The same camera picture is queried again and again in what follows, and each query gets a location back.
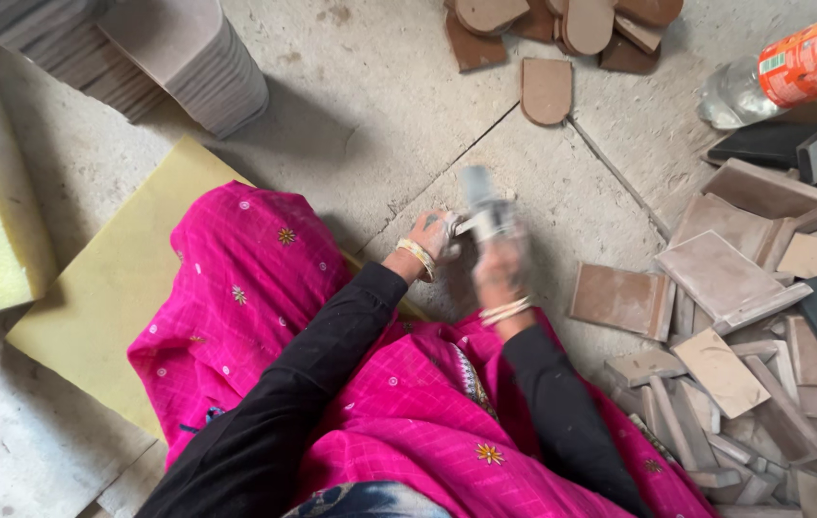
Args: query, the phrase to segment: woman's right hand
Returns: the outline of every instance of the woman's right hand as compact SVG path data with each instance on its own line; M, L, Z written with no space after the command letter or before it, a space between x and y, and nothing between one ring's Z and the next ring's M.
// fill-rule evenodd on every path
M495 233L478 244L478 263L473 270L475 293L483 308L492 310L529 295L526 277L530 247L526 230L517 221L510 230ZM495 324L503 341L536 323L532 310L517 313Z

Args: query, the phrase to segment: hand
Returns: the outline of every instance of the hand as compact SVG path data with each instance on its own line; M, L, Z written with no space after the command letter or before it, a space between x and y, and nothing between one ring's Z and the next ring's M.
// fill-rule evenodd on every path
M408 239L419 244L435 265L446 265L460 254L459 243L450 242L450 227L458 220L459 216L452 212L427 210L417 217ZM409 287L426 272L414 254L401 248L390 253L382 265L402 277Z
M473 270L475 293L485 309L510 304L529 294L529 241L520 222L511 229L478 241L478 264ZM536 323L531 310L517 313L495 324L503 341Z

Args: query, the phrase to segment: embroidered flower motif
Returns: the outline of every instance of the embroidered flower motif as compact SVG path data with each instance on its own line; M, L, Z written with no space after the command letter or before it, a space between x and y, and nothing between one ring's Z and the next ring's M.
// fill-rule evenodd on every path
M277 230L277 241L284 246L289 246L291 242L296 241L296 234L290 229Z
M654 459L645 459L645 471L649 473L661 473L664 469L658 464L658 461Z
M487 444L476 444L478 448L475 449L475 452L478 453L478 460L485 459L488 462L488 465L491 465L491 461L495 461L495 464L501 465L504 462L504 453L497 452L494 446L488 446Z
M239 302L239 305L242 306L245 304L245 292L241 290L241 288L235 284L232 285L232 299L236 302Z

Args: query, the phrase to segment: floor crack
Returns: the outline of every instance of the floor crack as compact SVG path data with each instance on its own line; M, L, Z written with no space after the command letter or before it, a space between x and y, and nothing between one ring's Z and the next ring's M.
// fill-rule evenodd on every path
M580 137L584 139L584 142L587 144L587 147L591 150L591 153L593 153L593 155L597 157L597 159L604 163L606 169L613 173L613 176L615 176L619 183L622 184L623 188L625 188L626 191L636 201L636 203L639 204L641 209L645 212L646 216L648 216L648 219L654 225L655 229L658 230L658 233L661 234L665 241L671 241L671 230L667 227L667 225L664 224L661 218L658 218L658 215L654 213L654 210L651 208L651 206L649 206L645 202L645 199L641 197L639 191L636 191L635 187L633 187L632 184L629 183L629 180L627 180L626 177L623 176L623 173L615 165L613 165L613 162L611 162L610 159L606 157L603 151L601 151L600 147L597 146L597 143L594 142L591 136L588 135L586 131L584 131L584 128L582 128L581 125L578 124L578 121L576 121L575 118L571 115L568 116L568 120L571 122L571 127L575 128L575 131L578 132L578 135L580 135Z

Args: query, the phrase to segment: dusty floor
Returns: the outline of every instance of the dusty floor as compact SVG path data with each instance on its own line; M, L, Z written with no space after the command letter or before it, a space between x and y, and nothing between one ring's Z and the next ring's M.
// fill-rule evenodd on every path
M268 77L271 106L223 142L172 101L127 124L0 49L0 93L59 262L80 252L185 133L254 184L304 194L346 250L371 259L420 210L462 209L456 171L479 163L520 204L533 234L533 289L576 366L591 376L603 358L648 347L565 317L577 261L651 267L688 196L714 171L698 159L716 135L694 114L696 88L717 65L817 20L817 2L687 0L653 74L575 59L574 110L549 129L517 108L518 63L563 55L505 37L510 63L460 76L440 4L224 0ZM474 307L469 261L410 296L439 317L464 315ZM19 316L0 316L0 336ZM75 516L149 448L149 437L67 387L0 341L0 515ZM72 489L60 496L60 487ZM127 514L128 505L110 505Z

